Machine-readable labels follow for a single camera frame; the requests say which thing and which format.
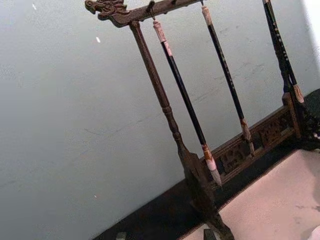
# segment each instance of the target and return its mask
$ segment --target metal hook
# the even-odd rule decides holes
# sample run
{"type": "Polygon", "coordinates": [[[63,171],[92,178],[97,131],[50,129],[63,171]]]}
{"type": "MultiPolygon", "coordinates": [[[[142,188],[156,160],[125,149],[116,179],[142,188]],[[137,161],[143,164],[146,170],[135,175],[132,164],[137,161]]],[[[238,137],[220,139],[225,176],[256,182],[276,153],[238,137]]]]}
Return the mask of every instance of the metal hook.
{"type": "Polygon", "coordinates": [[[153,20],[156,20],[155,14],[154,14],[154,5],[155,5],[155,1],[154,1],[154,0],[151,0],[151,1],[149,2],[148,7],[146,8],[146,12],[147,12],[147,13],[150,13],[150,15],[151,15],[151,17],[152,17],[153,20]]]}

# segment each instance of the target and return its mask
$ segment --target carved wooden base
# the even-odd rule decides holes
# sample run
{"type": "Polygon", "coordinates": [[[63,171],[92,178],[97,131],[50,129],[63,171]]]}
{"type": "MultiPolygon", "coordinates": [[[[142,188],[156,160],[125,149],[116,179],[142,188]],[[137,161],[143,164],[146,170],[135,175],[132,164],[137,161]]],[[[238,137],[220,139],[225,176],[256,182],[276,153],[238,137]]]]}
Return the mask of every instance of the carved wooden base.
{"type": "MultiPolygon", "coordinates": [[[[255,158],[242,134],[218,147],[212,154],[218,165],[222,183],[226,183],[256,159],[269,152],[285,139],[301,136],[296,112],[289,93],[283,95],[284,105],[250,128],[255,147],[255,158]]],[[[179,157],[184,166],[185,178],[193,199],[193,206],[203,217],[203,221],[219,233],[221,240],[234,240],[230,228],[224,224],[215,205],[214,190],[218,186],[213,181],[204,158],[199,159],[185,147],[179,149],[179,157]]]]}

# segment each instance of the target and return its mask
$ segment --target white wall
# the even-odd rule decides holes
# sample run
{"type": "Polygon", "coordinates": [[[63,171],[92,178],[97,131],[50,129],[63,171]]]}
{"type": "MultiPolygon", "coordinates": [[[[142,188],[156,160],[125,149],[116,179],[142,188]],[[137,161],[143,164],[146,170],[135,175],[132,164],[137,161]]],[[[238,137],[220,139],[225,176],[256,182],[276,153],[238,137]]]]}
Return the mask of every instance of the white wall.
{"type": "MultiPolygon", "coordinates": [[[[129,8],[147,2],[126,0],[129,8]]],[[[282,104],[262,3],[207,5],[252,125],[282,104]]],[[[308,94],[320,82],[302,5],[274,0],[273,7],[308,94]]],[[[98,21],[84,0],[4,0],[0,15],[1,239],[87,240],[184,178],[128,27],[98,21]]],[[[158,20],[215,148],[241,128],[200,3],[158,20]]],[[[152,21],[141,27],[184,142],[201,155],[152,21]]]]}
{"type": "Polygon", "coordinates": [[[320,2],[314,0],[303,0],[308,30],[313,43],[313,52],[320,68],[320,2]]]}

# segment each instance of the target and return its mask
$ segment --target carved panel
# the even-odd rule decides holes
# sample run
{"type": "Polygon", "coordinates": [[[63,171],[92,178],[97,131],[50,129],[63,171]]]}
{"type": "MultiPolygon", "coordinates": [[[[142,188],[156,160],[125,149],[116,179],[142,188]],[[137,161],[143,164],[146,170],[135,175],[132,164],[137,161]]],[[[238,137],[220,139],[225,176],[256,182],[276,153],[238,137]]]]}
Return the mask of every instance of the carved panel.
{"type": "Polygon", "coordinates": [[[236,169],[246,160],[248,156],[248,149],[246,149],[246,147],[248,148],[244,142],[241,142],[220,156],[226,174],[236,169]]]}
{"type": "Polygon", "coordinates": [[[263,146],[267,146],[281,137],[280,119],[277,119],[262,129],[260,132],[263,146]]]}
{"type": "Polygon", "coordinates": [[[284,114],[280,118],[280,131],[281,131],[281,133],[283,131],[287,130],[288,128],[293,128],[293,121],[292,121],[290,112],[287,112],[286,114],[284,114]]]}

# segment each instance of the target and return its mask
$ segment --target carved wooden crossbar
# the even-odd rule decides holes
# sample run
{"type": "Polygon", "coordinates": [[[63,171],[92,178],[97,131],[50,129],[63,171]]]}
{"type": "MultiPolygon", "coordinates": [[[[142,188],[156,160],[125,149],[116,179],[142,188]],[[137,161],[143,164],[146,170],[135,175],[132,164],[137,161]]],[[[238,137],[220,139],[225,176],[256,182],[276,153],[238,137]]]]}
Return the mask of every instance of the carved wooden crossbar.
{"type": "MultiPolygon", "coordinates": [[[[163,0],[156,2],[152,7],[154,16],[166,14],[172,10],[188,6],[200,2],[200,0],[163,0]]],[[[127,5],[124,5],[124,0],[86,0],[85,7],[91,13],[98,14],[99,20],[111,20],[112,23],[122,28],[134,21],[143,21],[151,18],[150,11],[147,11],[148,6],[143,6],[133,10],[127,10],[127,5]]]]}
{"type": "MultiPolygon", "coordinates": [[[[155,16],[165,14],[197,2],[200,0],[162,0],[154,4],[152,13],[155,16]]],[[[194,207],[202,214],[208,226],[218,231],[221,240],[234,240],[231,230],[223,223],[215,206],[214,189],[217,186],[212,181],[204,158],[199,159],[195,153],[190,153],[183,143],[170,102],[141,31],[140,22],[151,18],[148,6],[127,10],[124,0],[86,0],[85,7],[93,14],[99,12],[99,20],[111,20],[118,28],[129,26],[132,30],[155,94],[176,142],[194,207]]],[[[285,93],[282,100],[282,107],[250,128],[255,158],[248,157],[250,150],[242,134],[212,151],[214,158],[220,163],[219,166],[222,166],[219,171],[224,184],[285,139],[292,135],[301,137],[292,94],[285,93]]]]}

